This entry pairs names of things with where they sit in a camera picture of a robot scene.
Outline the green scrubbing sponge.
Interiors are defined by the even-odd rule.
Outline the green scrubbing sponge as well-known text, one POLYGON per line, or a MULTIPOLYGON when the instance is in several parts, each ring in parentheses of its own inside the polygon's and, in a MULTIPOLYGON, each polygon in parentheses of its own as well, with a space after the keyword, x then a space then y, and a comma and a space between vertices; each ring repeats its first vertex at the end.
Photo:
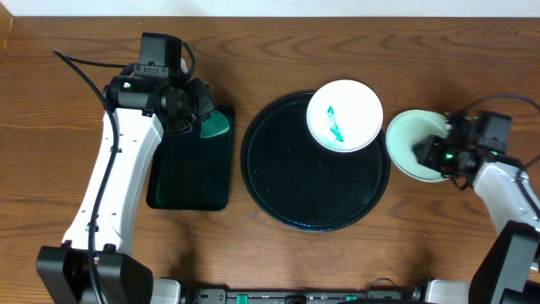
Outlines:
POLYGON ((230 130, 227 117, 219 111, 212 111, 205 121, 201 122, 200 138, 212 138, 225 134, 230 130))

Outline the white plate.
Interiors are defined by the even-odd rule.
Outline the white plate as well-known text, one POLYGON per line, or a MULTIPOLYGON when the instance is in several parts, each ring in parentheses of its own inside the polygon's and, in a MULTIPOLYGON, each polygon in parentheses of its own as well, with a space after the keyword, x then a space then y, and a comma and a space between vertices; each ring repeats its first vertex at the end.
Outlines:
POLYGON ((375 140, 383 123, 383 107, 366 84, 340 79, 323 85, 310 98, 306 122, 319 145, 352 153, 375 140))

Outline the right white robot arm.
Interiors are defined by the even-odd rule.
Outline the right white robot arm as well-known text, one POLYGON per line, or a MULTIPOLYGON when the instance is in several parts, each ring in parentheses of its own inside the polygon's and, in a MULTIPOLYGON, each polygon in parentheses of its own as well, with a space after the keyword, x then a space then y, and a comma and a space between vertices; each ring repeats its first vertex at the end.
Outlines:
POLYGON ((413 146, 418 163, 450 179, 463 177, 487 207, 498 237, 471 280, 431 280, 427 303, 537 303, 539 200, 525 166, 506 155, 512 120, 483 111, 454 116, 445 138, 429 135, 413 146))

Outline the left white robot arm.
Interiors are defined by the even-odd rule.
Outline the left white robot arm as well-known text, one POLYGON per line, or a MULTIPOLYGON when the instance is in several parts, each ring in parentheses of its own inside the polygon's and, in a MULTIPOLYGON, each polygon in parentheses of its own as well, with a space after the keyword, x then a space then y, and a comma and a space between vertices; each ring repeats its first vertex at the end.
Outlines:
POLYGON ((61 245, 40 249, 37 273, 55 303, 178 303, 181 283, 133 258, 134 222, 154 152, 165 134, 210 118, 210 86, 185 68, 138 64, 99 97, 103 133, 86 194, 61 245))

